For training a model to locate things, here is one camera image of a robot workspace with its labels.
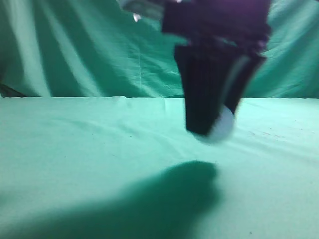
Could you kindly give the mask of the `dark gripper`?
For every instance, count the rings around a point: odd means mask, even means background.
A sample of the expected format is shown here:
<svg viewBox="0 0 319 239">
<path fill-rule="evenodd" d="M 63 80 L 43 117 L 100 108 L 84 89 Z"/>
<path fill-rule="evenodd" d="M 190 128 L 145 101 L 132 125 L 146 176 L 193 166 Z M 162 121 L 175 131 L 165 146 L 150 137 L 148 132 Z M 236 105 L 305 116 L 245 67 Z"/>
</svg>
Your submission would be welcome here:
<svg viewBox="0 0 319 239">
<path fill-rule="evenodd" d="M 175 0 L 161 30 L 187 41 L 174 50 L 184 91 L 186 129 L 207 136 L 225 105 L 235 115 L 251 78 L 266 61 L 269 0 Z M 234 63 L 224 53 L 246 54 Z"/>
</svg>

